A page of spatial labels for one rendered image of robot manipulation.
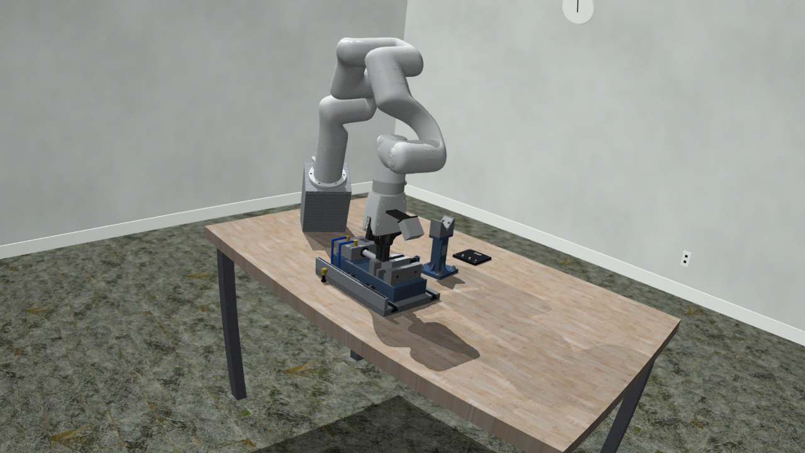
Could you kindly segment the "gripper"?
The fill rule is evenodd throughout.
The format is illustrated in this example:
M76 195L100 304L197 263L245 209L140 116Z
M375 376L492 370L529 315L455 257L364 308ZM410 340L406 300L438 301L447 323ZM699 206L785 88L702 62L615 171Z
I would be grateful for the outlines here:
M406 214L406 193L384 194L372 189L366 199L362 229L366 232L365 239L377 244L375 258L381 262L390 260L390 245L402 234L399 219L386 214L386 210Z

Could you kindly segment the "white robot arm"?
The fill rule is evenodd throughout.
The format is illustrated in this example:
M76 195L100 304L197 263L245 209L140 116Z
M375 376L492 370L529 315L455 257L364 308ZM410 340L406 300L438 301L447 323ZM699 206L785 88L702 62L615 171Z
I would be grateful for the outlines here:
M377 107L404 121L419 140L400 135L377 138L373 191L404 193L406 174L435 172L445 166L447 151L440 127L413 98L406 81L423 70L419 50L400 38L342 38L336 55L331 96L319 104L318 142L309 180L324 189L344 184L348 141L344 124L371 120Z

